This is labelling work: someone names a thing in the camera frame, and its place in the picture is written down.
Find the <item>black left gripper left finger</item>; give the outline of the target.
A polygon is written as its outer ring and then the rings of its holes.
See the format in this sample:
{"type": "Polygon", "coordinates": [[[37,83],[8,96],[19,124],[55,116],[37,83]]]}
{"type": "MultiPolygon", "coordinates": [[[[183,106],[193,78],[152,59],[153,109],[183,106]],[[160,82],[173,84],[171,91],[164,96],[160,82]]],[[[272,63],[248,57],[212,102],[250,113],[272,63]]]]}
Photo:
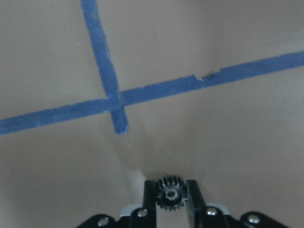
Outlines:
{"type": "Polygon", "coordinates": [[[118,221],[106,214],[97,214],[82,224],[82,228],[155,228],[156,222],[156,187],[155,181],[144,182],[142,206],[134,209],[130,215],[122,216],[118,221]]]}

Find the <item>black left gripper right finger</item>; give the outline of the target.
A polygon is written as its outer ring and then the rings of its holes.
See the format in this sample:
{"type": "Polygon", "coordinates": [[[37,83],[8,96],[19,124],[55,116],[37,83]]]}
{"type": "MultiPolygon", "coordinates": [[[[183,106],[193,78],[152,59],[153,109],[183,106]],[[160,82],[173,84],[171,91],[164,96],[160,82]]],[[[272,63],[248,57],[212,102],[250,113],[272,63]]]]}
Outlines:
{"type": "Polygon", "coordinates": [[[187,180],[187,214],[191,228],[284,228],[285,225],[256,211],[239,220],[218,206],[207,205],[195,180],[187,180]]]}

